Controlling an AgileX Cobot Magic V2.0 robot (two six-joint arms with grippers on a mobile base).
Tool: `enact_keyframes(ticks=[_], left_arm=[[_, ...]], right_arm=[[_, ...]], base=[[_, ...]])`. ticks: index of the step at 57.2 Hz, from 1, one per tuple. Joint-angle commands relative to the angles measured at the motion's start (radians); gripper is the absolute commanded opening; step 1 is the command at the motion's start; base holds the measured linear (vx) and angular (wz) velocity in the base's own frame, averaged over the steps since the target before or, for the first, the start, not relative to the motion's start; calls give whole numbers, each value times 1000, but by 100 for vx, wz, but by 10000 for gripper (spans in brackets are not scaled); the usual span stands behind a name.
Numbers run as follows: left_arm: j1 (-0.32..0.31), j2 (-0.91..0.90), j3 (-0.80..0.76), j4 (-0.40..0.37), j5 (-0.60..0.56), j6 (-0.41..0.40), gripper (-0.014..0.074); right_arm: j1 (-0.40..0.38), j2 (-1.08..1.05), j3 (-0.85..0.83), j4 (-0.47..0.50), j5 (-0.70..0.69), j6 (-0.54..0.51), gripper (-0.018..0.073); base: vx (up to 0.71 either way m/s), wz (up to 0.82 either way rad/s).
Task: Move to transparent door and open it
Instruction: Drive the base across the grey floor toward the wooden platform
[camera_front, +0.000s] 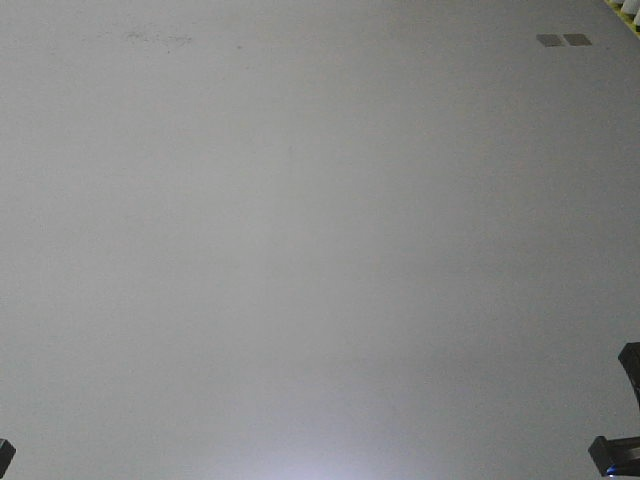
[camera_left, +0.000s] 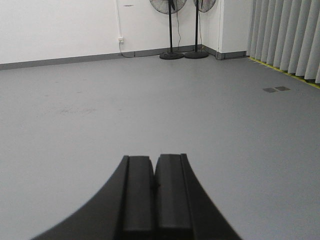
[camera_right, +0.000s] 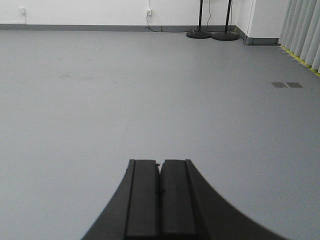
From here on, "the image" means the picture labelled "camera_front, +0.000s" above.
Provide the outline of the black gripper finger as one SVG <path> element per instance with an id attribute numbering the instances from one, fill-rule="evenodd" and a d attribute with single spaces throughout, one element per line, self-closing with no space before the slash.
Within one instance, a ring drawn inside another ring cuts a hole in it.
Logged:
<path id="1" fill-rule="evenodd" d="M 607 439 L 598 436 L 588 448 L 601 476 L 639 475 L 639 438 Z"/>
<path id="2" fill-rule="evenodd" d="M 637 403 L 640 403 L 640 343 L 627 343 L 618 355 L 634 392 Z"/>
<path id="3" fill-rule="evenodd" d="M 6 471 L 8 469 L 15 453 L 16 448 L 9 440 L 0 440 L 0 471 Z"/>

